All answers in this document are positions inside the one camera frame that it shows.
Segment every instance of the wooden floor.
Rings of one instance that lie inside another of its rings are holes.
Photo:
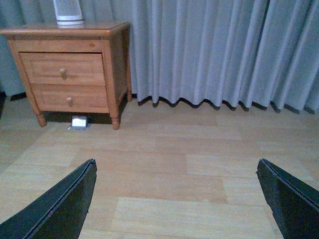
[[[319,118],[240,107],[128,103],[121,128],[38,126],[26,99],[0,120],[0,222],[88,158],[97,181],[80,239],[282,238],[256,176],[266,158],[319,189]]]

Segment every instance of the nightstand top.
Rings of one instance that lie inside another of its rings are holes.
[[[55,22],[36,23],[0,29],[0,35],[5,35],[6,37],[109,37],[120,30],[128,28],[129,26],[129,22],[120,21],[85,22],[81,25],[57,25]]]

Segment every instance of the curtain fold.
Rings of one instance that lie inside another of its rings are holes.
[[[131,76],[139,101],[319,109],[319,0],[80,3],[85,21],[132,23]],[[55,21],[53,1],[0,0],[0,8],[1,27]],[[0,44],[6,48],[3,38]],[[11,65],[0,73],[10,92],[17,72],[8,51],[0,57]]]

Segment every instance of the wooden nightstand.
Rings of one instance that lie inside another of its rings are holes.
[[[40,126],[43,111],[109,113],[132,101],[128,22],[55,23],[1,29]]]

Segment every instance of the wooden knob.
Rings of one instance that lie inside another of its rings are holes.
[[[66,98],[66,101],[69,103],[69,105],[71,105],[73,103],[73,100],[71,97]]]
[[[60,74],[61,74],[62,76],[66,76],[66,69],[61,68],[61,69],[60,69]]]

